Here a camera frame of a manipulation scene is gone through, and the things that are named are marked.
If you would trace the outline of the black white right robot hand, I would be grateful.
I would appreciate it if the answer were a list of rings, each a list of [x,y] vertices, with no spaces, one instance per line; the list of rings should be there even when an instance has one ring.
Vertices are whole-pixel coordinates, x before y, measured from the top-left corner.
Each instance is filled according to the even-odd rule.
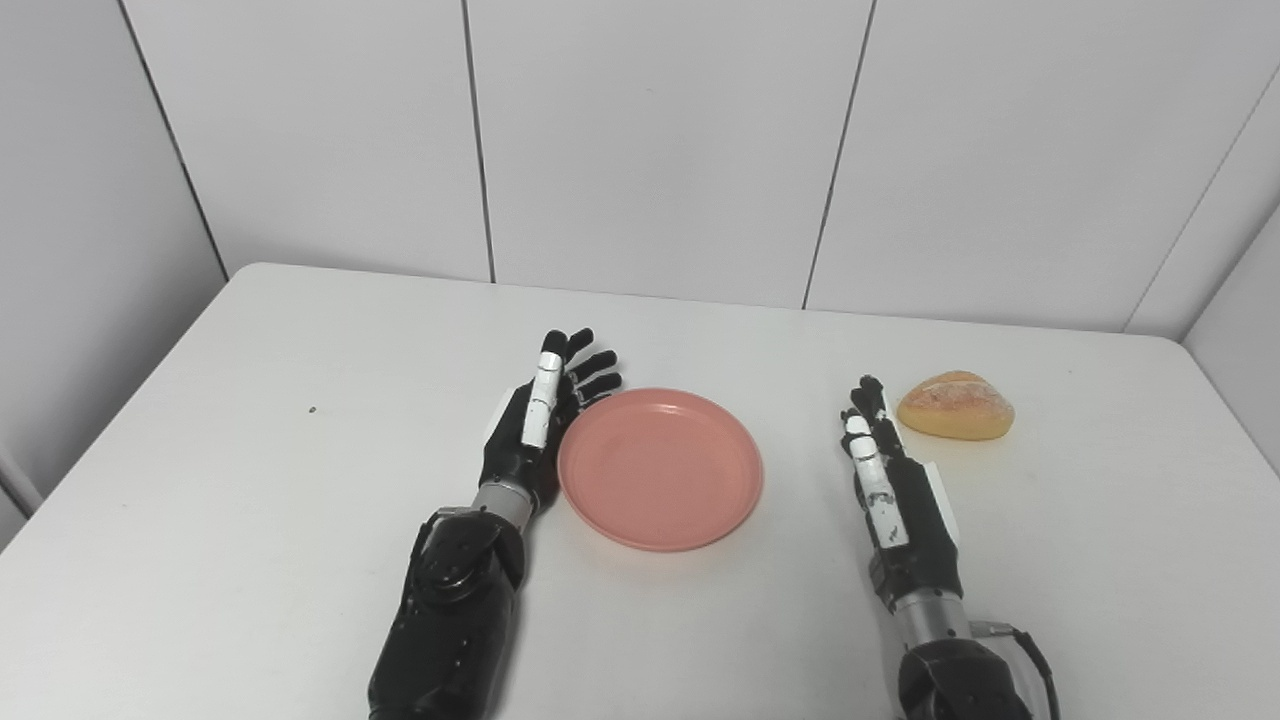
[[[863,375],[841,413],[840,445],[851,459],[855,493],[873,543],[870,580],[891,612],[908,597],[964,594],[959,551],[925,465],[910,457],[884,398]]]

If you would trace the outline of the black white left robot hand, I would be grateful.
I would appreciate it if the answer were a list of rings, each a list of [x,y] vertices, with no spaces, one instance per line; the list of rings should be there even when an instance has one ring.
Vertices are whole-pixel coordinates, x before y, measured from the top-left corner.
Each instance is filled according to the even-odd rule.
[[[531,380],[516,387],[483,451],[480,486],[516,488],[536,514],[556,497],[556,464],[564,433],[594,404],[623,384],[618,356],[604,350],[581,359],[591,328],[549,331]]]

